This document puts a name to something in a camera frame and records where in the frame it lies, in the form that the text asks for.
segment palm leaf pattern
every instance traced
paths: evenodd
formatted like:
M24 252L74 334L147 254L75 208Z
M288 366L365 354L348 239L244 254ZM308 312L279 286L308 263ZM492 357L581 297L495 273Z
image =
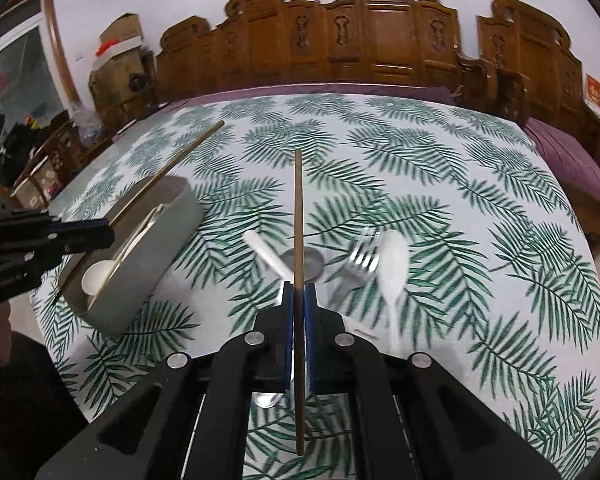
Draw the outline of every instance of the palm leaf pattern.
M462 198L482 214L495 216L501 220L524 221L524 208L507 197L497 186L487 181L472 180L459 186Z
M448 123L448 117L442 110L429 106L423 101L375 96L366 99L366 104L389 119L407 120L414 124Z
M291 245L300 148L306 244L326 262L318 302L328 304L323 287L336 285L362 229L401 232L411 257L398 302L404 351L447 362L452 348L470 390L575 478L600 434L600 284L573 209L522 131L385 96L189 107L165 115L63 217L101 215L218 119L227 124L172 171L190 182L203 222L122 338L102 336L64 303L50 307L59 269L34 295L46 344L86 415L101 413L170 352L209 352L277 304L280 282L242 234L255 229L278 253ZM374 280L340 311L376 330L386 325ZM580 364L583 373L570 370ZM293 453L291 406L287 395L271 410L252 407L244 477L355 475L344 398L308 400L303 457Z
M434 282L441 300L448 300L446 311L452 314L450 325L460 323L459 336L469 330L472 337L487 330L487 298L493 295L487 284L484 255L472 248L477 242L449 227L423 237L412 245L420 249L412 260L426 267L426 280Z
M70 363L69 358L66 357L54 364L66 389L72 395L76 394L78 392L78 381L75 379L80 376L80 374L74 373L76 363Z
M78 197L68 209L65 219L91 220L95 218L100 209L113 197L116 186L123 175L118 173L119 166L112 164L99 178L96 178L87 190Z
M531 276L510 274L510 277L529 283L525 296L533 296L531 311L538 311L538 333L542 332L546 318L549 341L555 337L564 343L568 338L580 352L587 348L592 335L591 321L563 276L541 269Z
M376 128L371 131L357 128L349 137L352 145L363 148L370 167L405 174L423 184L465 179L466 167L461 155L436 142L426 130Z
M508 144L522 145L526 148L529 148L532 145L525 134L512 123L503 121L494 116L467 110L466 108L452 107L450 111L455 117L465 120L472 128L482 134L486 134L495 139L504 140Z
M55 360L60 360L65 354L79 326L78 317L69 308L64 298L60 298L55 305L52 304L58 291L58 278L61 271L62 266L59 266L49 272L48 279L52 283L52 293L46 300L42 301L36 296L31 302L45 345Z
M193 312L187 305L149 297L138 316L116 342L116 351L133 363L159 363L172 352L181 351L192 340Z
M118 353L116 346L108 340L99 344L94 335L87 336L87 339L94 352L87 356L89 364L82 372L87 376L80 391L86 394L85 404L98 416L128 390L130 384L127 377L133 368L124 364L126 356Z
M295 150L302 150L308 164L320 163L335 146L333 134L315 119L257 126L248 131L242 142L247 145L244 160L262 162L274 169L291 165Z
M169 143L169 137L162 131L157 135L145 135L131 148L125 158L125 165L128 168L134 168L134 176L138 178L155 174L164 165L161 153Z
M472 370L482 369L480 387L489 381L494 399L498 389L505 397L507 394L517 397L519 391L528 399L554 380L552 361L555 357L547 357L546 350L540 351L528 329L528 321L515 329L518 314L506 324L501 316L493 329L487 323L485 337L479 338L469 349L469 354L477 354Z
M305 402L304 456L296 456L293 402L286 394L270 410L251 405L243 479L347 478L354 472L346 396Z
M564 384L543 387L533 400L520 401L519 408L504 419L546 459L554 463L566 480L576 478L596 450L600 416L593 409L594 378L581 372Z

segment metal fork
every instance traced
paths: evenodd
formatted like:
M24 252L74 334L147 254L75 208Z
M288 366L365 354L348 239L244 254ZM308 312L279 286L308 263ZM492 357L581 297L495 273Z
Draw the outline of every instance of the metal fork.
M337 310L350 291L365 286L374 278L379 259L380 232L376 228L372 228L370 234L367 234L368 231L369 227L362 231L344 266L340 269L340 283L329 301L330 310Z

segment purple cushion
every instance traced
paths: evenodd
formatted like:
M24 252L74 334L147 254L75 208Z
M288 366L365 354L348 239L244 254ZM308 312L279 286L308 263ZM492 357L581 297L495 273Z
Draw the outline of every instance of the purple cushion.
M559 182L600 202L600 167L574 137L534 118L524 130Z
M391 97L405 97L407 99L418 99L419 101L430 101L442 105L456 106L453 94L444 87L417 87L402 85L381 85L366 83L299 83L291 85L258 86L256 88L245 88L242 90L229 90L217 94L201 95L186 101L180 101L169 106L168 111L178 110L184 107L207 105L221 101L233 101L249 97L263 97L269 95L293 95L293 94L367 94L386 95Z

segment small metal bowl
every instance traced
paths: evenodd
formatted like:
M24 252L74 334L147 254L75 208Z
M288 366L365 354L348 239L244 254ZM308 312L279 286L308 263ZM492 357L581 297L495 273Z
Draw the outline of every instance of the small metal bowl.
M280 254L280 258L289 269L294 270L294 250ZM311 247L304 248L304 282L316 282L324 270L324 259L319 251Z

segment white spoon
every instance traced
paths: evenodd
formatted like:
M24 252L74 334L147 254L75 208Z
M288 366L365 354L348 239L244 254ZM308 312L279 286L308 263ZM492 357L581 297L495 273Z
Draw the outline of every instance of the white spoon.
M242 240L275 272L284 282L294 282L294 274L286 266L282 258L278 256L269 245L253 230L242 233Z
M400 356L398 300L409 277L409 246L404 237L394 230L382 232L379 244L376 279L389 311L390 350L393 355Z

